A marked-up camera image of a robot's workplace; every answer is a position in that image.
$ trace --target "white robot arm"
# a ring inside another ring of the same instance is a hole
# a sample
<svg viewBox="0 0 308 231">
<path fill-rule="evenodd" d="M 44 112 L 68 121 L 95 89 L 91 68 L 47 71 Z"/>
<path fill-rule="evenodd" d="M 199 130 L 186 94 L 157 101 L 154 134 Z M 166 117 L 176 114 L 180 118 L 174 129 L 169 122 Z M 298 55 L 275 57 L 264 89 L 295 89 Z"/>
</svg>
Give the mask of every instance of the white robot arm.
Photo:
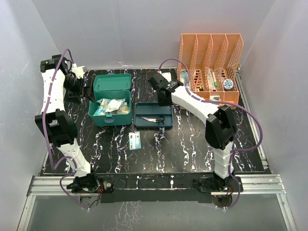
<svg viewBox="0 0 308 231">
<path fill-rule="evenodd" d="M 66 96 L 68 100 L 74 102 L 78 102 L 79 97 L 88 97 L 90 100 L 94 101 L 94 96 L 91 86 L 84 86 L 83 77 L 85 68 L 83 66 L 77 67 L 76 64 L 72 64 L 72 67 L 68 69 L 66 59 L 61 63 L 60 69 L 57 71 L 55 79 L 52 82 L 52 76 L 59 58 L 60 56 L 56 55 L 50 60 L 41 62 L 41 74 L 44 81 L 44 103 L 41 113 L 44 112 L 48 101 L 47 99 L 50 97 L 50 104 L 46 112 L 49 141 L 53 143 L 64 156 L 71 157 L 68 158 L 67 161 L 73 171 L 75 171 L 74 176 L 84 177 L 91 173 L 91 166 L 84 158 L 78 145 L 76 125 L 65 112 L 64 96 Z M 35 117 L 35 122 L 42 131 L 42 115 L 37 115 Z"/>
<path fill-rule="evenodd" d="M 230 157 L 236 126 L 231 109 L 228 106 L 219 107 L 212 103 L 201 102 L 203 98 L 190 92 L 183 83 L 169 82 L 160 73 L 153 75 L 149 82 L 157 91 L 160 106 L 178 104 L 204 123 L 205 139 L 213 147 L 214 152 L 214 177 L 221 182 L 219 188 L 223 189 L 230 179 L 228 168 L 230 167 L 230 172 L 233 172 Z"/>
<path fill-rule="evenodd" d="M 197 95 L 195 96 L 198 97 L 200 100 L 203 100 L 203 98 Z M 204 125 L 206 125 L 206 121 L 209 119 L 209 115 L 213 115 L 215 112 L 218 111 L 219 108 L 219 106 L 215 104 L 203 103 L 192 98 L 187 93 L 187 90 L 185 89 L 184 86 L 177 87 L 175 91 L 171 93 L 171 99 L 173 103 L 186 108 L 188 111 L 197 116 L 204 123 Z M 229 176 L 228 165 L 231 156 L 232 145 L 233 141 L 228 142 L 228 144 L 225 146 L 223 150 L 220 148 L 213 147 L 213 154 L 215 161 L 214 172 L 222 179 L 225 179 L 226 177 Z M 230 165 L 231 165 L 230 166 L 231 172 L 233 172 L 232 163 L 230 163 Z"/>
</svg>

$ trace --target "teal storage box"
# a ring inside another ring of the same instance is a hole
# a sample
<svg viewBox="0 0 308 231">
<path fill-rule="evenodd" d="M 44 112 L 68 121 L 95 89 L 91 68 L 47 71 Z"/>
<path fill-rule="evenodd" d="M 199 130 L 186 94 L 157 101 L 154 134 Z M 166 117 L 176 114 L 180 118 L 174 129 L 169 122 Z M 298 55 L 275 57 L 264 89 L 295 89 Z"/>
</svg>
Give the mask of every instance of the teal storage box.
<svg viewBox="0 0 308 231">
<path fill-rule="evenodd" d="M 132 105 L 131 105 L 131 75 L 130 74 L 113 74 L 113 75 L 99 75 L 94 81 L 94 96 L 95 100 L 100 99 L 125 99 L 130 111 L 125 115 L 107 114 L 93 116 L 99 103 L 90 102 L 89 116 L 92 118 L 94 124 L 98 127 L 129 125 L 132 123 Z"/>
</svg>

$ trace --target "card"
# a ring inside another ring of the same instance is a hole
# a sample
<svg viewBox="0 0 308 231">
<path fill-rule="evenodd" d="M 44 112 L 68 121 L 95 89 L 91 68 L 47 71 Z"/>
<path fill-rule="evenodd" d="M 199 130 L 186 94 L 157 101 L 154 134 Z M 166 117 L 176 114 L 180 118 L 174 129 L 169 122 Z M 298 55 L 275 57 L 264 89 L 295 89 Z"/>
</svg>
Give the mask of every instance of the card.
<svg viewBox="0 0 308 231">
<path fill-rule="evenodd" d="M 140 142 L 140 132 L 130 132 L 129 133 L 129 149 L 135 150 L 141 148 L 141 142 Z"/>
</svg>

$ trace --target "black marble table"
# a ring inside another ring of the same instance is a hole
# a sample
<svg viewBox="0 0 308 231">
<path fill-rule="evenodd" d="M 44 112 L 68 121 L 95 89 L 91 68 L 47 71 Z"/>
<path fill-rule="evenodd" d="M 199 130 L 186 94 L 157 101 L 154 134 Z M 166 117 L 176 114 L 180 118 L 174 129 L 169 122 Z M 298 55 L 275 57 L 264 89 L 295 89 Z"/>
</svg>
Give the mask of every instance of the black marble table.
<svg viewBox="0 0 308 231">
<path fill-rule="evenodd" d="M 132 77 L 131 95 L 134 105 L 139 102 L 156 102 L 157 95 L 147 79 L 154 69 L 136 70 L 96 70 L 86 76 L 130 73 Z M 175 69 L 171 72 L 176 79 Z M 115 173 L 196 173 L 212 172 L 214 158 L 212 148 L 205 140 L 205 126 L 192 113 L 173 106 L 174 122 L 172 129 L 139 130 L 141 149 L 129 150 L 128 134 L 137 131 L 134 121 L 129 126 L 97 127 L 88 115 L 89 101 L 82 104 L 65 103 L 65 110 L 74 119 L 79 136 L 77 138 L 85 158 L 97 174 Z M 238 131 L 233 148 L 247 148 L 256 144 L 247 115 L 234 110 Z M 56 148 L 52 149 L 55 164 L 63 156 Z M 236 153 L 233 160 L 235 171 L 263 172 L 264 168 L 257 150 L 250 153 Z M 71 172 L 68 163 L 63 162 L 52 171 L 47 159 L 41 174 L 67 174 Z"/>
</svg>

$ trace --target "white backdrop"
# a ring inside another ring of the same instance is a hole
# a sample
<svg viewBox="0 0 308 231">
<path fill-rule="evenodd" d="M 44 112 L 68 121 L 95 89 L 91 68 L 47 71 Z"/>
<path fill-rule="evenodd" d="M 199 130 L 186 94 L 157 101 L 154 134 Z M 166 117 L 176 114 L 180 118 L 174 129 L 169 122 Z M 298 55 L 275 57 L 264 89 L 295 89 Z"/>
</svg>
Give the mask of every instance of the white backdrop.
<svg viewBox="0 0 308 231">
<path fill-rule="evenodd" d="M 43 98 L 39 64 L 59 51 L 31 0 L 1 0 L 0 22 L 0 230 L 13 231 L 47 151 L 34 122 Z"/>
<path fill-rule="evenodd" d="M 299 231 L 308 226 L 307 22 L 307 0 L 275 1 L 241 66 L 269 166 L 282 177 Z"/>
<path fill-rule="evenodd" d="M 33 2 L 57 47 L 97 69 L 158 67 L 179 56 L 181 33 L 241 33 L 244 56 L 274 0 Z"/>
</svg>

